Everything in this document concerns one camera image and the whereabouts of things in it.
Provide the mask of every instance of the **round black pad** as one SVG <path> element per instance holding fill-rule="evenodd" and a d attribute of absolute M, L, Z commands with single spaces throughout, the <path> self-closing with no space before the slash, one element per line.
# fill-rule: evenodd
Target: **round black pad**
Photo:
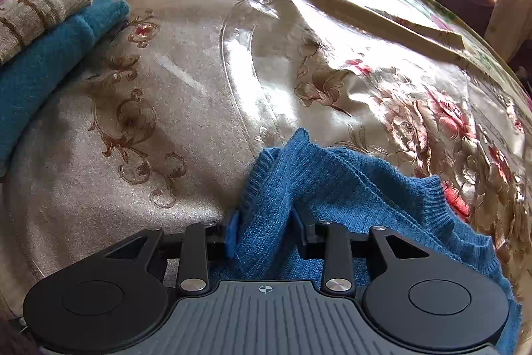
<path fill-rule="evenodd" d="M 385 334 L 430 351 L 495 343 L 509 313 L 496 283 L 436 252 L 386 264 L 363 298 L 366 315 Z"/>
<path fill-rule="evenodd" d="M 471 295 L 464 286 L 447 280 L 417 283 L 410 288 L 408 298 L 418 309 L 442 316 L 460 313 L 471 303 Z"/>
<path fill-rule="evenodd" d="M 122 302 L 122 289 L 108 281 L 84 281 L 67 289 L 62 296 L 63 307 L 81 316 L 107 313 Z"/>
<path fill-rule="evenodd" d="M 145 338 L 167 307 L 164 286 L 135 261 L 87 258 L 31 288 L 23 314 L 48 349 L 108 353 Z"/>

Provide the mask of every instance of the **folded sweater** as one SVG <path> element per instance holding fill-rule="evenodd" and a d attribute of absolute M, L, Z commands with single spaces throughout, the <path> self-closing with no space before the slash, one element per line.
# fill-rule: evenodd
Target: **folded sweater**
<path fill-rule="evenodd" d="M 92 0 L 4 0 L 0 3 L 0 65 Z"/>
<path fill-rule="evenodd" d="M 33 114 L 94 44 L 128 13 L 125 1 L 94 0 L 0 67 L 0 176 Z"/>
<path fill-rule="evenodd" d="M 497 343 L 511 355 L 521 306 L 504 278 L 491 238 L 475 233 L 449 208 L 440 178 L 409 178 L 382 159 L 345 148 L 324 149 L 297 130 L 283 149 L 259 155 L 240 205 L 234 258 L 213 270 L 213 279 L 310 279 L 319 286 L 323 261 L 303 260 L 287 230 L 292 207 L 316 219 L 336 221 L 352 232 L 388 226 L 495 281 L 510 302 L 510 316 Z M 367 285 L 362 260 L 356 282 Z"/>

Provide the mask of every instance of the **curtain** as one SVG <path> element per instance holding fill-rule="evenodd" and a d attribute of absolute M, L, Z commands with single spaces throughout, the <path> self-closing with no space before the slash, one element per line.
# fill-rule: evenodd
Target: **curtain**
<path fill-rule="evenodd" d="M 485 38 L 508 62 L 532 38 L 532 0 L 497 0 Z"/>

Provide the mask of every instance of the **metal screw head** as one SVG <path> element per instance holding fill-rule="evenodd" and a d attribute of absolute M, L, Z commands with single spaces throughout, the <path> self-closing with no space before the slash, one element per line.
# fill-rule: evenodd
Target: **metal screw head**
<path fill-rule="evenodd" d="M 201 278 L 187 278 L 183 280 L 179 286 L 181 289 L 188 292 L 197 292 L 203 290 L 206 287 L 207 283 L 201 280 Z"/>
<path fill-rule="evenodd" d="M 331 278 L 331 280 L 325 283 L 325 286 L 329 290 L 335 292 L 345 292 L 346 290 L 351 289 L 352 284 L 345 278 Z"/>

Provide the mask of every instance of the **shiny fabric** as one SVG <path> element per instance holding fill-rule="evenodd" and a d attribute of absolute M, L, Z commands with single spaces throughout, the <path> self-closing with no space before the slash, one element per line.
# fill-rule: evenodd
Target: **shiny fabric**
<path fill-rule="evenodd" d="M 530 341 L 532 114 L 463 22 L 433 0 L 127 2 L 14 154 L 5 206 L 35 278 L 145 226 L 219 220 L 261 149 L 302 126 L 440 175 L 493 236 Z"/>

